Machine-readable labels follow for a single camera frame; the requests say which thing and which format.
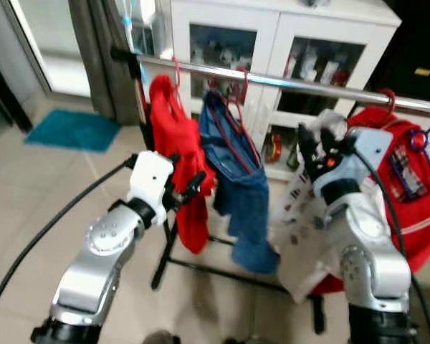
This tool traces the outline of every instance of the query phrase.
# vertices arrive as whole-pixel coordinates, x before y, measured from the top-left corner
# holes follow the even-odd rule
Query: blue jeans
[[[251,173],[226,144],[214,116]],[[214,91],[208,92],[204,99],[199,131],[206,157],[216,169],[219,180],[214,208],[222,216],[231,214],[228,233],[238,238],[232,252],[233,260],[254,273],[275,272],[278,256],[267,241],[269,188],[264,169],[255,163],[247,134],[235,131],[226,117],[225,104]]]

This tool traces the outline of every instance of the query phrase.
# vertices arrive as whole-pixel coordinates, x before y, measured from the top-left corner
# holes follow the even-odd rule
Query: chrome pole
[[[137,58],[144,64],[155,64],[163,67],[175,67],[174,62],[168,59],[159,59],[141,54],[138,54]],[[180,69],[185,72],[231,80],[244,80],[244,73],[238,70],[228,70],[226,68],[212,67],[201,64],[197,65],[187,62],[179,62],[178,64]],[[267,75],[254,73],[248,73],[247,79],[249,82],[256,84],[278,87],[281,90],[291,90],[293,92],[305,93],[308,95],[344,98],[356,100],[357,102],[365,104],[388,105],[390,103],[390,98],[382,93],[367,92],[346,87],[325,86],[318,82],[306,82],[296,79],[286,80],[279,77],[270,77]],[[397,97],[396,107],[430,114],[430,102],[425,100]]]

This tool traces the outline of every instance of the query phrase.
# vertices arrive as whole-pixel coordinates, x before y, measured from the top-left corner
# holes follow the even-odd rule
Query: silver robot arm
[[[199,192],[205,173],[198,173],[184,193],[171,183],[173,161],[156,152],[138,155],[130,177],[128,201],[117,201],[85,232],[82,251],[65,271],[54,295],[49,317],[35,328],[39,344],[94,344],[108,316],[120,272],[135,243],[150,226],[159,226],[167,211],[178,211]]]
[[[377,169],[392,135],[355,128],[336,141],[324,128],[320,138],[325,156],[317,157],[313,134],[303,126],[298,131],[314,193],[328,205],[327,231],[339,255],[352,343],[411,343],[411,271],[379,210],[360,192],[369,171],[353,154],[357,150]]]

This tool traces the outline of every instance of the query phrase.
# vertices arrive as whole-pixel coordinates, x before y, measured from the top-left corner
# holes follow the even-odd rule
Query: glass cabinet door
[[[265,74],[278,21],[279,12],[173,0],[174,53],[183,62]],[[180,94],[186,113],[201,111],[204,93],[211,87],[227,96],[242,92],[243,82],[182,72]],[[247,129],[261,94],[261,86],[249,85],[244,102]]]
[[[256,38],[256,31],[190,24],[191,62],[250,71]],[[216,88],[227,97],[242,92],[243,83],[191,76],[192,98],[202,98],[209,88]]]
[[[364,44],[295,37],[283,77],[344,87],[364,49]],[[284,91],[277,109],[316,116],[326,108],[333,109],[337,102],[335,98]]]
[[[282,14],[267,74],[328,86],[363,89],[395,29],[323,16]],[[347,115],[351,100],[304,95],[265,87],[252,136],[262,146],[268,176],[288,179],[295,165],[295,128],[310,124],[324,109]],[[281,154],[269,153],[281,143]]]

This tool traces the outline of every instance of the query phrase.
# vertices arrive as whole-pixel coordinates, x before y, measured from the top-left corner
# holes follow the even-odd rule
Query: red hoodie
[[[176,216],[181,242],[191,252],[199,253],[209,240],[204,197],[210,195],[215,187],[216,174],[206,163],[200,146],[198,123],[187,118],[177,103],[170,77],[159,75],[154,79],[150,86],[150,99],[155,149],[164,156],[180,154],[172,179],[176,190],[185,191],[188,182],[198,172],[206,172],[201,192],[182,206]]]
[[[389,196],[400,221],[401,231],[404,235],[406,253],[409,266],[413,272],[419,270],[430,257],[430,165],[422,152],[416,152],[411,148],[410,130],[420,130],[421,127],[407,120],[400,120],[387,110],[378,107],[367,107],[358,115],[349,118],[348,127],[370,127],[389,131],[393,134],[393,140],[386,155],[378,168],[379,176],[385,183]],[[407,158],[408,166],[417,175],[425,188],[425,193],[414,200],[400,199],[398,190],[402,190],[400,180],[395,176],[389,156],[397,147],[404,147],[404,158]],[[386,207],[388,223],[393,228],[391,214]],[[391,230],[393,243],[398,247],[398,238],[395,231]],[[328,275],[313,291],[313,294],[325,292],[337,292],[343,289],[343,283],[331,275]]]

